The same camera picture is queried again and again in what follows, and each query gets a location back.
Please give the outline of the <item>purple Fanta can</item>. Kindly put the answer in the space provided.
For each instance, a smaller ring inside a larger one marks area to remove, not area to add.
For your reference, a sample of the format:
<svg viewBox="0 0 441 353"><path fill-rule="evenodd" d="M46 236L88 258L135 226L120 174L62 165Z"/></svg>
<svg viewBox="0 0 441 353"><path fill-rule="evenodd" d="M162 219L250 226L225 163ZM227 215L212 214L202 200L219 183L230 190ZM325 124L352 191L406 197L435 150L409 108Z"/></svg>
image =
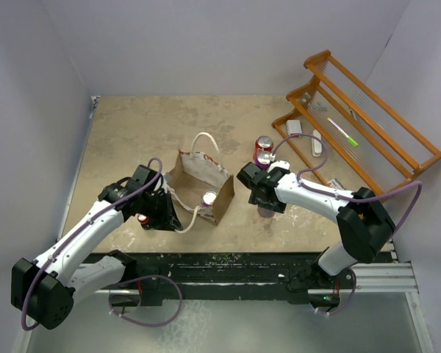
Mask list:
<svg viewBox="0 0 441 353"><path fill-rule="evenodd" d="M268 170L274 158L269 151L259 151L255 157L255 164L262 170Z"/></svg>

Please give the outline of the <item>purple soda can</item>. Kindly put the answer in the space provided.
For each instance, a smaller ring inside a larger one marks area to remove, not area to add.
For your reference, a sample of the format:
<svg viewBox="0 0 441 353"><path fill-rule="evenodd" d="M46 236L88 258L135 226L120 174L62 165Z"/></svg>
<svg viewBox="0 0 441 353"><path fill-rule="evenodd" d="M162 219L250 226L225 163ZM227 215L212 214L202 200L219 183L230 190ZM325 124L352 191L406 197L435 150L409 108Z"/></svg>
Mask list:
<svg viewBox="0 0 441 353"><path fill-rule="evenodd" d="M211 208L217 198L216 190L206 190L201 196L201 206L203 208Z"/></svg>
<svg viewBox="0 0 441 353"><path fill-rule="evenodd" d="M265 209L264 207L257 207L258 214L263 218L272 218L275 215L275 212L272 210Z"/></svg>

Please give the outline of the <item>red cola can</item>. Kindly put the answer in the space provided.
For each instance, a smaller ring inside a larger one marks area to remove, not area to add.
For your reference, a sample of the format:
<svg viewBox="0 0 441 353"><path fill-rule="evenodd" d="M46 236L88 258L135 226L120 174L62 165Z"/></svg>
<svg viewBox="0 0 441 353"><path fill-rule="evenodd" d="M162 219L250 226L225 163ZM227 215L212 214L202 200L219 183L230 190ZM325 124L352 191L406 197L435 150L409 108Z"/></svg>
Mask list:
<svg viewBox="0 0 441 353"><path fill-rule="evenodd" d="M273 146L274 146L273 140L269 136L266 135L259 136L254 144L254 157L256 157L258 153L261 151L272 152Z"/></svg>

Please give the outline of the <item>purple soda can front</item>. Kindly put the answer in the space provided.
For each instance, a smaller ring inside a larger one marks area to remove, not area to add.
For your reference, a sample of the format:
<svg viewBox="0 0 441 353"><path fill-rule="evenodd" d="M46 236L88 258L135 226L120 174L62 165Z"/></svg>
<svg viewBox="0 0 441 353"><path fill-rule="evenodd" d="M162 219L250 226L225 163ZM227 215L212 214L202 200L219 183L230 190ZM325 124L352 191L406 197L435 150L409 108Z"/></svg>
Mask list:
<svg viewBox="0 0 441 353"><path fill-rule="evenodd" d="M201 196L201 206L203 208L211 208L217 198L216 190L206 190Z"/></svg>

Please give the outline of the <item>patterned canvas tote bag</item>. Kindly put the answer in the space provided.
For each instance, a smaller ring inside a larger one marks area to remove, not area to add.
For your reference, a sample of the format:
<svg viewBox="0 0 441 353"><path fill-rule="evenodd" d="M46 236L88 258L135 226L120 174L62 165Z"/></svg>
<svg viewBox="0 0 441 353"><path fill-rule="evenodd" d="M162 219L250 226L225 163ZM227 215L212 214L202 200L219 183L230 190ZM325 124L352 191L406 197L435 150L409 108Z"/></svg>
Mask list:
<svg viewBox="0 0 441 353"><path fill-rule="evenodd" d="M202 137L210 140L216 158L196 151L196 144ZM164 178L172 201L192 215L190 223L183 226L180 234L189 232L198 219L219 225L234 198L233 175L224 167L219 146L208 132L199 132L193 138L189 151L178 151L175 166L165 173ZM218 193L211 208L201 206L201 196L206 190Z"/></svg>

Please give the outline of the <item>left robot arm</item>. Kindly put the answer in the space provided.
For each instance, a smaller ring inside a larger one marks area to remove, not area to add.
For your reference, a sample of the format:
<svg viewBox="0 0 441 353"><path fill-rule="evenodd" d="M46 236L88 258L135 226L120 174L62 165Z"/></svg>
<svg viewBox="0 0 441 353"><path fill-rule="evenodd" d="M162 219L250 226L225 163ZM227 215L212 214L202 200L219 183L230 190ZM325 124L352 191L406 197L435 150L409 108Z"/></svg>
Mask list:
<svg viewBox="0 0 441 353"><path fill-rule="evenodd" d="M137 261L119 250L81 267L106 236L137 215L146 217L146 229L182 228L161 171L145 165L106 186L83 219L47 251L18 260L11 270L10 301L21 311L22 329L58 327L77 302L99 289L159 279L158 273L139 275Z"/></svg>

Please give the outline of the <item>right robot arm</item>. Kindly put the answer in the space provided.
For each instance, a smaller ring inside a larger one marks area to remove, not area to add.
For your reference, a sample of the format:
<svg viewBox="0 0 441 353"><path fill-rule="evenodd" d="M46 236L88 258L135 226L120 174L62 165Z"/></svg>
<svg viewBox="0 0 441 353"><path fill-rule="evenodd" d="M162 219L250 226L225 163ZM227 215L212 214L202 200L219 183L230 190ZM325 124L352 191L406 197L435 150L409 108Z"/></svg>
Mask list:
<svg viewBox="0 0 441 353"><path fill-rule="evenodd" d="M295 205L338 226L341 241L327 248L312 269L313 282L321 288L330 287L347 267L373 262L396 231L389 213L368 188L351 192L325 187L298 177L283 161L268 170L247 163L237 179L251 191L249 204L274 213Z"/></svg>

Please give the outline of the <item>small dark red-capped bottle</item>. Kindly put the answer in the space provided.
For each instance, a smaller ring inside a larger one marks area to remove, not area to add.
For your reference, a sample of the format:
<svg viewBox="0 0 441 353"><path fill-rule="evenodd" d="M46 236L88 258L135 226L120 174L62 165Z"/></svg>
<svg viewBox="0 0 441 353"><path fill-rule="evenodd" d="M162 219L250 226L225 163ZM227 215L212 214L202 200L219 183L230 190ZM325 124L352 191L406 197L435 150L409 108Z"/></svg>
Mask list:
<svg viewBox="0 0 441 353"><path fill-rule="evenodd" d="M150 230L151 225L150 225L150 218L149 217L147 217L143 214L138 214L137 221L140 223L140 225L143 229Z"/></svg>

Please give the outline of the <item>white red small box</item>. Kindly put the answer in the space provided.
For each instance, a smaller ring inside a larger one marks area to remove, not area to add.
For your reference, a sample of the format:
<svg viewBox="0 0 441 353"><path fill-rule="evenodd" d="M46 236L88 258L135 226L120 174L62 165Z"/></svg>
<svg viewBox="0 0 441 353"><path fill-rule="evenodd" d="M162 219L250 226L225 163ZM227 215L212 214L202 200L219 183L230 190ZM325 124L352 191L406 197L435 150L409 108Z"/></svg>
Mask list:
<svg viewBox="0 0 441 353"><path fill-rule="evenodd" d="M286 127L288 136L297 135L298 137L301 137L303 134L301 122L297 119L286 121Z"/></svg>

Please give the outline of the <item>white oblong case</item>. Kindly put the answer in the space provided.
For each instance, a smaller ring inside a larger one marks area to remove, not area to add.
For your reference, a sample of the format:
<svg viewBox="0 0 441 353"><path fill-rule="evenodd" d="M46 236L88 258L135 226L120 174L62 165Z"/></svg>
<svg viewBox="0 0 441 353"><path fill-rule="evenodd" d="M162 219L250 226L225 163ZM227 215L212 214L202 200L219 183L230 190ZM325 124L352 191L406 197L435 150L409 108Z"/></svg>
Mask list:
<svg viewBox="0 0 441 353"><path fill-rule="evenodd" d="M323 153L323 146L321 143L321 134L319 133L319 131L314 129L312 131L312 136L313 136L313 139L311 140L311 142L312 142L312 156L313 157L320 157Z"/></svg>

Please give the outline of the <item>red white flat packet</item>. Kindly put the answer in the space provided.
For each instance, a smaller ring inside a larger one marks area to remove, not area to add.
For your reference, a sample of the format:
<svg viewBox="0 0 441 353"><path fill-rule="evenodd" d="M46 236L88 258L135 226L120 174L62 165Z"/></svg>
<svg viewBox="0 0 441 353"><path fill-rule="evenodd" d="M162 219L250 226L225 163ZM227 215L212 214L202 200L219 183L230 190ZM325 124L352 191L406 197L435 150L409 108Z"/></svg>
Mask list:
<svg viewBox="0 0 441 353"><path fill-rule="evenodd" d="M345 189L345 188L343 187L343 185L341 184L341 182L340 182L338 179L336 179L336 178L330 179L330 180L327 182L327 185L328 185L330 188L334 188L334 189L339 189L339 190L344 190L344 189Z"/></svg>

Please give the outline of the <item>green tipped white pen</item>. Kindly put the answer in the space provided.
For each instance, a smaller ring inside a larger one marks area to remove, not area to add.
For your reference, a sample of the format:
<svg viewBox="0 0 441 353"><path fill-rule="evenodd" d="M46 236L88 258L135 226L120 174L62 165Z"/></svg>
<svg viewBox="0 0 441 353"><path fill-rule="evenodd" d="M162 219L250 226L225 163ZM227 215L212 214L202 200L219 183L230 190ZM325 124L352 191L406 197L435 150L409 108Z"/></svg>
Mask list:
<svg viewBox="0 0 441 353"><path fill-rule="evenodd" d="M345 139L353 146L357 147L359 144L341 127L339 126L333 119L330 117L327 118L327 121L329 121L336 129L337 131L345 137Z"/></svg>

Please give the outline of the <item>wooden tiered rack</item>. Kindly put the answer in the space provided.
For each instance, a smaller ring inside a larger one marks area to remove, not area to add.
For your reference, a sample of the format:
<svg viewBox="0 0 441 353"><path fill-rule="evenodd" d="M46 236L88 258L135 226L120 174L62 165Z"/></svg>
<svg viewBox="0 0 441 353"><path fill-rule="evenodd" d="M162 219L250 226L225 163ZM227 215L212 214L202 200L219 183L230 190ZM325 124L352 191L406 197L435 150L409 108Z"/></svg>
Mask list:
<svg viewBox="0 0 441 353"><path fill-rule="evenodd" d="M329 50L304 62L312 77L290 91L286 99L292 110L277 118L272 127L287 137L286 121L297 119L305 135L314 129L321 134L327 152L312 156L312 139L288 141L307 167L326 164L314 177L327 184L338 179L344 188L360 185L376 194L402 188L441 160L441 149L412 126L361 79L340 63ZM327 121L333 119L359 145L353 147Z"/></svg>

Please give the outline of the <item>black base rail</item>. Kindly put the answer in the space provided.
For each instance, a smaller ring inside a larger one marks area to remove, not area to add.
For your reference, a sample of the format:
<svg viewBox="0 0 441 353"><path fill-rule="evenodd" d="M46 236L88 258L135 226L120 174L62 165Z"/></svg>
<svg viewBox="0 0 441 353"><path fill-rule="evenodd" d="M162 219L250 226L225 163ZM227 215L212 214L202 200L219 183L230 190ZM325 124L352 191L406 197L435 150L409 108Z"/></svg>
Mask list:
<svg viewBox="0 0 441 353"><path fill-rule="evenodd" d="M144 306L165 300L281 301L336 308L340 295L355 290L358 269L329 277L318 271L316 252L131 253L114 250L121 279L102 279L89 291L139 293Z"/></svg>

